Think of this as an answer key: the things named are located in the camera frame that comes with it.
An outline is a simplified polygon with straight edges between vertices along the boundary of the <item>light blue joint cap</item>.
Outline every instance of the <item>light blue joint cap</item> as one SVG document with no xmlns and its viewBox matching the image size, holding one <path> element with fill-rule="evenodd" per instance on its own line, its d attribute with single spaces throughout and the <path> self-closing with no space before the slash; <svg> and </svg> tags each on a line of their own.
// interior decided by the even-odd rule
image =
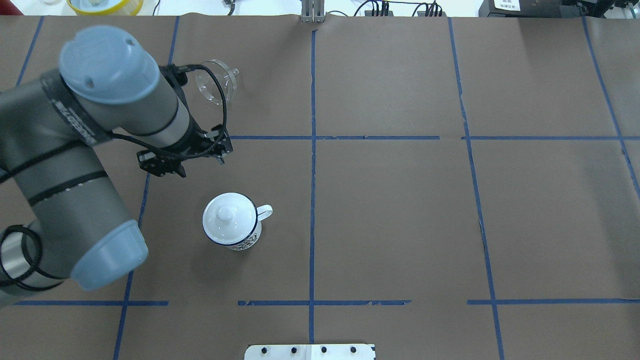
<svg viewBox="0 0 640 360">
<path fill-rule="evenodd" d="M 123 29 L 98 25 L 83 29 L 60 52 L 67 86 L 91 101 L 120 105 L 151 94 L 160 80 L 156 61 Z"/>
<path fill-rule="evenodd" d="M 101 288 L 145 262 L 149 250 L 138 224 L 129 220 L 87 251 L 71 270 L 71 278 L 86 291 Z"/>
</svg>

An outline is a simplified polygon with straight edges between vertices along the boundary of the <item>red object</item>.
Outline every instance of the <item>red object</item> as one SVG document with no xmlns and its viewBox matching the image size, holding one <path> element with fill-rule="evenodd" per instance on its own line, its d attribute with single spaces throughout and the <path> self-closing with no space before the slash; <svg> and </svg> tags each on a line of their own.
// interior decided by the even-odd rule
<svg viewBox="0 0 640 360">
<path fill-rule="evenodd" d="M 0 15 L 24 15 L 9 0 L 0 0 Z"/>
</svg>

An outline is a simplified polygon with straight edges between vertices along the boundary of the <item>white bracket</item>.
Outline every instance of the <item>white bracket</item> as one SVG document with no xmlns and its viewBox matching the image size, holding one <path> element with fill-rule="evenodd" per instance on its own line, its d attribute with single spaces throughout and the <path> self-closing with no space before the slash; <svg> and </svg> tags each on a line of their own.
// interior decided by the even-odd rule
<svg viewBox="0 0 640 360">
<path fill-rule="evenodd" d="M 324 0 L 302 0 L 302 22 L 324 22 Z"/>
<path fill-rule="evenodd" d="M 376 360 L 368 344 L 252 345 L 244 360 Z"/>
</svg>

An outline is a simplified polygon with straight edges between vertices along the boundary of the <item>mug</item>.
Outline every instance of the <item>mug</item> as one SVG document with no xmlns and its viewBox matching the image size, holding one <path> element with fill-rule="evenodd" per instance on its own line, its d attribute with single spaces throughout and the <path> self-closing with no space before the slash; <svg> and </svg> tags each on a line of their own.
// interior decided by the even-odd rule
<svg viewBox="0 0 640 360">
<path fill-rule="evenodd" d="M 262 221 L 273 208 L 259 208 L 241 193 L 224 193 L 210 201 L 202 213 L 202 228 L 214 243 L 231 250 L 246 250 L 258 241 Z"/>
</svg>

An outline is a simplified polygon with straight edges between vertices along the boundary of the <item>blue tape grid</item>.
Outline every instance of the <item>blue tape grid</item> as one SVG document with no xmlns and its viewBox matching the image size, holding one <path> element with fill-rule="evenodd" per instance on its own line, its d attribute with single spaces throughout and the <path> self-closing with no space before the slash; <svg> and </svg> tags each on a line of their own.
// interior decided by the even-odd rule
<svg viewBox="0 0 640 360">
<path fill-rule="evenodd" d="M 170 49 L 169 62 L 172 62 L 173 52 L 175 49 L 175 40 L 177 36 L 177 30 L 179 26 L 179 17 L 176 17 L 173 39 Z M 38 21 L 29 51 L 20 70 L 20 75 L 16 82 L 16 86 L 20 85 L 22 78 L 28 66 L 33 48 L 44 17 L 41 17 Z M 478 140 L 542 140 L 542 141 L 604 141 L 604 140 L 617 140 L 620 143 L 625 161 L 627 163 L 628 170 L 630 172 L 636 194 L 640 199 L 640 187 L 638 185 L 637 177 L 635 175 L 633 166 L 627 153 L 625 141 L 638 141 L 640 136 L 622 136 L 620 127 L 613 110 L 611 100 L 605 83 L 600 73 L 600 67 L 598 65 L 591 38 L 589 35 L 586 19 L 582 18 L 582 25 L 584 27 L 584 34 L 586 37 L 587 45 L 593 65 L 595 68 L 598 81 L 602 88 L 605 101 L 611 116 L 612 123 L 616 130 L 617 136 L 472 136 L 468 128 L 467 114 L 463 103 L 462 84 L 460 79 L 460 68 L 458 66 L 458 55 L 456 52 L 456 44 L 454 38 L 454 31 L 451 19 L 449 21 L 449 34 L 451 37 L 452 55 L 454 59 L 454 67 L 456 71 L 456 81 L 458 85 L 458 95 L 460 97 L 460 110 L 464 119 L 465 136 L 461 139 L 467 143 L 467 152 L 469 157 L 469 165 L 472 174 L 472 180 L 474 184 L 474 195 L 476 197 L 476 207 L 478 217 L 481 226 L 481 236 L 484 245 L 484 258 L 487 271 L 488 285 L 490 291 L 490 299 L 477 299 L 468 300 L 467 304 L 470 306 L 491 306 L 493 310 L 494 326 L 496 333 L 496 340 L 499 350 L 500 360 L 504 360 L 504 350 L 502 346 L 502 336 L 500 331 L 500 322 L 497 311 L 497 306 L 514 306 L 514 305 L 535 305 L 535 304 L 640 304 L 640 299 L 496 299 L 495 289 L 493 287 L 493 276 L 491 270 L 491 263 L 488 251 L 488 245 L 486 240 L 486 231 L 484 228 L 484 220 L 482 214 L 482 205 L 480 200 L 479 189 L 477 185 L 477 177 L 475 164 L 473 160 L 472 141 Z M 411 300 L 316 300 L 315 299 L 315 188 L 316 188 L 316 141 L 318 140 L 439 140 L 439 136 L 317 136 L 316 135 L 316 31 L 312 32 L 312 49 L 311 49 L 311 123 L 312 123 L 312 135 L 311 136 L 232 136 L 232 139 L 238 140 L 310 140 L 312 142 L 312 170 L 311 170 L 311 208 L 310 208 L 310 257 L 309 257 L 309 300 L 249 300 L 238 301 L 238 306 L 308 306 L 309 307 L 309 340 L 310 343 L 314 342 L 314 306 L 404 306 L 411 302 Z M 146 207 L 146 199 L 149 186 L 149 175 L 147 175 L 145 181 L 145 189 L 143 193 L 143 200 L 140 208 L 140 217 L 138 219 L 139 226 L 142 225 L 143 215 Z M 125 289 L 125 295 L 122 301 L 118 300 L 23 300 L 16 303 L 16 306 L 121 306 L 121 318 L 120 325 L 118 326 L 118 337 L 116 341 L 116 347 L 114 349 L 114 359 L 118 359 L 120 344 L 122 341 L 122 334 L 124 332 L 124 323 L 126 319 L 126 312 L 129 306 L 168 306 L 168 301 L 132 301 L 129 300 L 131 293 L 131 283 L 133 278 L 133 272 L 131 272 L 127 278 L 127 286 Z"/>
</svg>

